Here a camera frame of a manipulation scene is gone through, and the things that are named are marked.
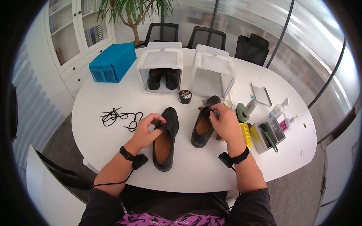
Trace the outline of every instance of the shoe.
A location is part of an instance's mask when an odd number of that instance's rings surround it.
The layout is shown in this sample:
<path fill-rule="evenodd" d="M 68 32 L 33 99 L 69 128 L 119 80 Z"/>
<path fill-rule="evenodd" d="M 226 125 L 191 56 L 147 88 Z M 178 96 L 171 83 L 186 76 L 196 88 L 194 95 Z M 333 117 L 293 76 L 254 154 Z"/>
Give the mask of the shoe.
<path fill-rule="evenodd" d="M 210 97 L 197 117 L 195 127 L 191 135 L 191 143 L 196 148 L 204 147 L 214 131 L 209 116 L 210 111 L 213 111 L 211 106 L 217 103 L 221 103 L 220 97 Z"/>
<path fill-rule="evenodd" d="M 162 172 L 169 171 L 173 163 L 173 147 L 175 137 L 178 132 L 178 117 L 173 107 L 168 107 L 161 114 L 165 118 L 166 124 L 159 121 L 155 129 L 163 132 L 153 142 L 152 158 L 155 167 Z"/>
<path fill-rule="evenodd" d="M 178 88 L 180 83 L 181 69 L 165 68 L 166 74 L 166 87 L 174 90 Z"/>
<path fill-rule="evenodd" d="M 148 76 L 148 88 L 150 90 L 158 90 L 161 84 L 161 78 L 164 74 L 163 68 L 152 68 L 150 69 Z"/>

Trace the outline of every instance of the sleeve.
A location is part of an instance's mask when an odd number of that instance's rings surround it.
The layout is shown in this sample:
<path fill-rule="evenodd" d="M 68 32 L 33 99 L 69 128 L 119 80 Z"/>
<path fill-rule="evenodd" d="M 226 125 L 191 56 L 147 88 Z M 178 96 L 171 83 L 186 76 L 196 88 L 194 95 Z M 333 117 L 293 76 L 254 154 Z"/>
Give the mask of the sleeve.
<path fill-rule="evenodd" d="M 240 195 L 225 220 L 228 225 L 276 226 L 268 189 Z"/>
<path fill-rule="evenodd" d="M 120 198 L 94 188 L 78 226 L 113 225 L 124 214 Z"/>

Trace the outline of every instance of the person's left hand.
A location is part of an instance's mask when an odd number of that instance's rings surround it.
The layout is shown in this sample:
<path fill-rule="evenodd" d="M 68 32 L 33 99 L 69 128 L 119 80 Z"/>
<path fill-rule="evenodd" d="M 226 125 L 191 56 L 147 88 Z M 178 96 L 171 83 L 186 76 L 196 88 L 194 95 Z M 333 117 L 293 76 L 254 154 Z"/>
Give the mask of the person's left hand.
<path fill-rule="evenodd" d="M 144 119 L 141 119 L 137 124 L 133 137 L 124 145 L 125 149 L 133 156 L 136 156 L 142 148 L 152 144 L 152 142 L 161 135 L 162 130 L 155 129 L 151 132 L 148 127 L 151 124 L 156 125 L 158 121 L 161 121 L 163 124 L 166 123 L 166 120 L 157 113 L 151 113 Z"/>

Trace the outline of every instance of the gray carpet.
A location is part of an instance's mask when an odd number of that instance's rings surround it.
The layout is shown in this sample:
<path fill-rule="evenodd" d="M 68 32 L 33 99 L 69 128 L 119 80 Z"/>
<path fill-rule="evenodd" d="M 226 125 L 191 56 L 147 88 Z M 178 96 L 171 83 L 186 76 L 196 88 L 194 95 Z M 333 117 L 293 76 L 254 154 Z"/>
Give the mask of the gray carpet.
<path fill-rule="evenodd" d="M 94 181 L 96 177 L 93 171 L 83 165 L 83 156 L 73 138 L 71 116 L 54 133 L 43 155 L 59 166 L 73 170 L 90 181 Z M 279 226 L 311 226 L 313 224 L 320 202 L 324 160 L 325 154 L 318 145 L 312 162 L 288 175 L 267 182 L 271 210 Z M 75 188 L 69 188 L 69 190 L 87 202 L 89 191 Z"/>

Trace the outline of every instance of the shelf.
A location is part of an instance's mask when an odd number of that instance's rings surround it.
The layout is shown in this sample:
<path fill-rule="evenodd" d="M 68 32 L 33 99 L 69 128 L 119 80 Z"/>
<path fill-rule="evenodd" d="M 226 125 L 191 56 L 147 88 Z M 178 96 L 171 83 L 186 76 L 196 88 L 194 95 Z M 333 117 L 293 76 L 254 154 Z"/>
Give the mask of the shelf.
<path fill-rule="evenodd" d="M 65 6 L 62 6 L 62 7 L 60 7 L 59 9 L 57 9 L 56 11 L 52 12 L 51 14 L 49 14 L 49 17 L 52 17 L 54 14 L 63 11 L 65 8 L 67 8 L 67 7 L 70 6 L 70 5 L 72 5 L 72 2 L 66 4 Z"/>
<path fill-rule="evenodd" d="M 91 15 L 91 14 L 93 14 L 93 13 L 96 13 L 96 12 L 98 12 L 99 11 L 99 9 L 97 9 L 96 11 L 94 11 L 94 12 L 90 12 L 90 13 L 87 13 L 87 14 L 84 14 L 82 17 L 86 17 L 86 16 L 89 16 L 89 15 Z"/>
<path fill-rule="evenodd" d="M 58 30 L 56 30 L 55 32 L 53 32 L 52 34 L 51 34 L 51 36 L 53 36 L 53 35 L 55 35 L 56 33 L 58 33 L 59 31 L 61 31 L 62 29 L 64 29 L 64 28 L 66 28 L 66 27 L 68 27 L 69 25 L 71 25 L 73 23 L 73 21 L 72 22 L 69 22 L 69 23 L 67 23 L 66 25 L 64 25 L 63 27 L 61 27 L 61 28 L 59 28 Z"/>

